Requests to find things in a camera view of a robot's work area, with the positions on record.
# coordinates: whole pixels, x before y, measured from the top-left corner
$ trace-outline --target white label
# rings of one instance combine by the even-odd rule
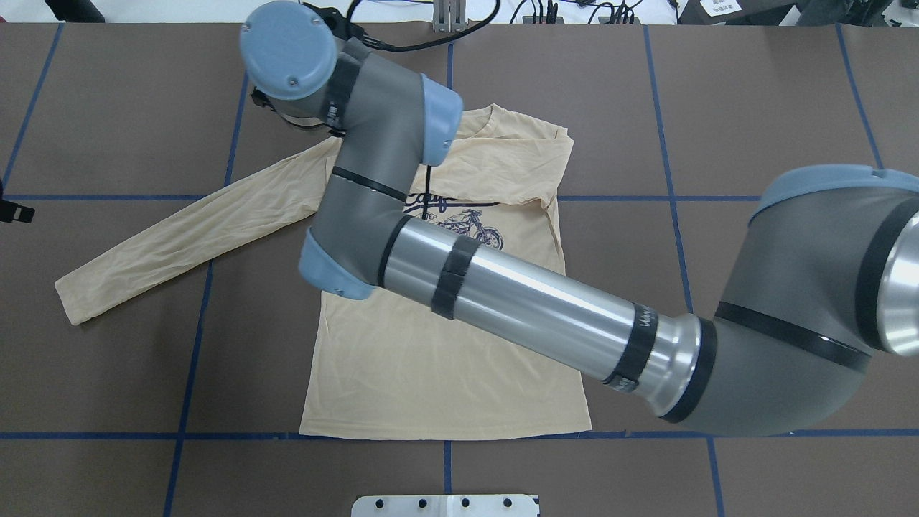
[[[702,8],[709,13],[710,17],[729,15],[742,10],[737,0],[699,0],[699,3],[702,4]]]

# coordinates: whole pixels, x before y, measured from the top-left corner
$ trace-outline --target metal bracket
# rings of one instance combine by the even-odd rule
[[[468,25],[466,0],[434,0],[434,32],[462,32]]]
[[[364,496],[351,517],[539,517],[539,496]]]

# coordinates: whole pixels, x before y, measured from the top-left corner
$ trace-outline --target black clamp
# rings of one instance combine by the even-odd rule
[[[0,181],[0,223],[31,223],[32,217],[35,216],[35,209],[28,206],[22,206],[12,201],[3,199],[3,182]]]

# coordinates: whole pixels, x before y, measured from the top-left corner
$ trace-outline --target grid line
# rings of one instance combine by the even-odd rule
[[[14,194],[10,201],[198,201],[205,194]]]
[[[16,137],[16,143],[13,144],[13,152],[10,153],[9,161],[6,162],[6,172],[3,175],[3,184],[7,189],[9,189],[9,178],[13,175],[13,165],[16,163],[16,156],[19,154],[19,147],[22,145],[22,141],[26,138],[28,121],[31,120],[32,111],[35,110],[35,105],[39,101],[41,87],[45,83],[45,77],[48,76],[48,69],[51,68],[51,60],[54,58],[54,52],[57,50],[57,44],[58,41],[61,40],[62,32],[63,23],[59,23],[57,30],[54,32],[54,40],[51,41],[51,47],[48,49],[48,56],[45,58],[45,64],[41,67],[39,82],[36,83],[35,90],[32,92],[32,98],[28,102],[28,108],[26,108],[26,116],[22,118],[22,125],[19,126],[19,134]]]
[[[651,77],[651,93],[654,101],[654,116],[657,119],[657,136],[661,144],[661,158],[664,161],[664,178],[667,181],[667,196],[670,201],[670,219],[674,226],[676,238],[676,257],[680,264],[680,278],[683,280],[683,298],[686,310],[695,312],[692,306],[692,293],[689,291],[689,275],[686,272],[686,255],[683,252],[683,235],[680,233],[679,213],[676,209],[676,192],[674,178],[670,170],[670,155],[667,152],[667,139],[664,136],[664,116],[661,114],[661,97],[657,91],[657,77],[654,73],[654,56],[651,48],[651,33],[647,25],[641,26],[644,32],[644,50],[648,58],[648,75]]]
[[[125,432],[125,431],[0,431],[2,440],[123,440],[172,441],[179,436],[177,432]],[[762,439],[810,439],[810,438],[916,438],[919,429],[914,428],[879,428],[879,429],[805,429],[783,432],[771,436],[753,437]],[[531,440],[745,440],[749,437],[715,436],[696,431],[581,431],[567,434],[545,434],[517,438],[511,442]],[[350,440],[331,436],[303,435],[296,431],[282,432],[186,432],[185,442],[374,442],[372,440]],[[452,442],[445,450],[450,451],[452,463]]]
[[[199,201],[208,194],[12,194],[4,196],[10,201]],[[674,196],[679,202],[746,202],[760,201],[760,196]],[[670,201],[670,196],[637,196],[637,195],[563,195],[559,201]]]
[[[874,161],[878,165],[878,168],[884,168],[884,162],[880,159],[880,151],[878,151],[878,145],[874,140],[874,132],[871,130],[871,124],[868,123],[868,115],[865,112],[865,107],[862,105],[861,96],[858,94],[856,78],[852,74],[852,65],[849,62],[849,52],[845,47],[845,38],[843,37],[843,26],[838,23],[836,24],[836,38],[839,40],[839,50],[843,53],[845,74],[849,78],[849,86],[852,88],[852,97],[854,97],[856,100],[858,116],[861,117],[862,125],[865,127],[865,134],[868,136],[868,144],[871,146],[871,153],[874,154]]]
[[[721,476],[718,473],[718,456],[715,454],[715,439],[705,440],[709,448],[709,466],[711,468],[711,483],[715,488],[715,506],[718,508],[718,517],[724,517],[724,496],[721,494]]]
[[[210,287],[213,282],[214,261],[208,261],[208,274],[204,279],[204,294],[201,296],[201,308],[198,314],[198,328],[195,331],[195,345],[191,350],[191,364],[188,366],[188,379],[185,384],[185,396],[182,400],[182,416],[178,423],[178,434],[176,436],[176,449],[173,452],[172,470],[169,473],[169,485],[166,489],[166,500],[163,507],[163,516],[169,517],[172,514],[173,498],[176,494],[176,483],[178,482],[178,468],[182,462],[182,449],[185,445],[185,431],[188,425],[188,411],[191,407],[191,394],[195,387],[195,376],[198,370],[198,357],[201,350],[201,339],[204,336],[204,315],[208,310],[210,301]]]
[[[233,182],[233,162],[236,161],[236,144],[239,142],[239,128],[243,125],[243,108],[245,107],[245,90],[249,89],[249,74],[243,72],[243,87],[239,90],[239,102],[236,105],[236,121],[233,123],[233,139],[230,141],[230,155],[227,157],[227,173],[223,177],[223,186]]]
[[[223,187],[230,185],[233,181],[233,162],[236,158],[236,145],[239,142],[240,127],[243,125],[243,110],[245,107],[245,91],[248,89],[249,76],[243,74],[243,82],[239,91],[239,100],[236,103],[236,118],[233,122],[233,137],[230,141],[230,153],[227,156],[227,168],[223,176]],[[169,485],[166,489],[165,504],[163,505],[163,516],[169,517],[172,514],[173,500],[176,496],[176,484],[178,483],[178,469],[182,463],[182,449],[185,446],[186,430],[188,426],[188,412],[191,410],[191,397],[195,389],[195,377],[198,373],[198,360],[201,352],[201,341],[204,339],[204,317],[208,311],[210,301],[210,290],[214,278],[214,261],[208,261],[208,274],[204,280],[204,294],[201,295],[201,308],[198,314],[198,328],[195,331],[195,345],[191,351],[191,362],[188,366],[188,378],[185,386],[185,396],[182,400],[182,416],[179,419],[178,435],[176,436],[176,449],[173,452],[172,470],[169,473]]]
[[[444,493],[453,493],[453,442],[444,441]]]

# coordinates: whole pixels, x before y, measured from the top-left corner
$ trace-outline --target black cable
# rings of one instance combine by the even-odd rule
[[[526,2],[527,2],[527,0],[520,0],[520,3],[517,4],[517,8],[514,9],[514,14],[511,15],[511,21],[509,21],[509,22],[507,22],[507,23],[514,23],[514,18],[516,18],[516,14],[520,12],[520,7],[523,7],[523,4],[525,4]]]
[[[604,2],[599,6],[594,8],[594,12],[590,14],[590,18],[587,19],[587,25],[590,25],[590,22],[594,21],[594,16],[596,16],[596,11],[599,11],[603,7],[609,7],[609,17],[612,18],[616,14],[616,6],[613,6],[609,2]]]
[[[350,30],[351,29],[351,17],[354,16],[354,10],[357,8],[357,5],[360,4],[360,1],[361,0],[352,0],[351,6],[349,6],[347,10],[346,35],[348,36],[349,39],[351,36],[351,30]],[[386,43],[385,41],[375,40],[368,36],[365,36],[362,42],[368,47],[370,47],[371,49],[376,49],[378,51],[386,51],[386,52],[412,52],[412,51],[420,51],[423,49],[430,49],[431,47],[436,47],[437,45],[443,45],[444,43],[450,43],[451,41],[456,41],[460,38],[464,38],[466,36],[469,36],[473,32],[475,32],[476,30],[479,30],[482,27],[485,27],[486,25],[491,23],[494,17],[498,16],[499,10],[501,10],[501,0],[494,0],[494,9],[488,15],[488,17],[486,17],[484,20],[480,21],[479,23],[473,25],[472,27],[466,30],[463,30],[462,32],[457,32],[456,34],[452,34],[450,36],[447,36],[446,38],[429,41],[427,43],[419,43],[417,45],[407,45],[404,47],[397,47],[395,45],[390,45],[390,43]]]
[[[625,25],[625,19],[626,17],[629,16],[628,11],[626,11],[626,9],[628,8],[629,6],[626,6],[625,0],[623,0],[622,3],[619,4],[619,8],[616,9],[616,15],[613,17],[610,17],[609,21],[607,22],[607,25],[620,25],[619,24],[620,19],[622,19],[621,25]]]
[[[421,205],[421,220],[427,221],[427,204],[431,202],[431,166],[425,173],[425,204]]]

